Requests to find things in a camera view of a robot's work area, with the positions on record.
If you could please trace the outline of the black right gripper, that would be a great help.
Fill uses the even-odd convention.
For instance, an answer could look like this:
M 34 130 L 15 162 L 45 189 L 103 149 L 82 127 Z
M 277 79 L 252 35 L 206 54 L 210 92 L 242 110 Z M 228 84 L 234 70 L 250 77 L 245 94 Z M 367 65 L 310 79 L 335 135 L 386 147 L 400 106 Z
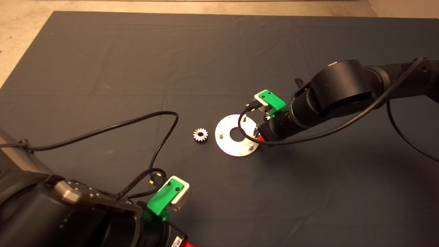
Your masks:
M 261 142 L 281 142 L 304 131 L 304 128 L 296 124 L 291 113 L 290 105 L 286 105 L 275 117 L 260 124 L 257 127 L 260 135 L 257 140 Z

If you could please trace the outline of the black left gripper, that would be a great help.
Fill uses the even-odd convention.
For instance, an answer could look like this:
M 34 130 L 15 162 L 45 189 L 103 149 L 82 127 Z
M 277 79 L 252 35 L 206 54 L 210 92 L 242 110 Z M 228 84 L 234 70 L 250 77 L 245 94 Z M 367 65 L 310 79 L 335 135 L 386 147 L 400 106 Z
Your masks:
M 147 206 L 141 206 L 140 233 L 136 247 L 199 247 L 188 242 L 188 235 L 170 221 L 164 221 Z

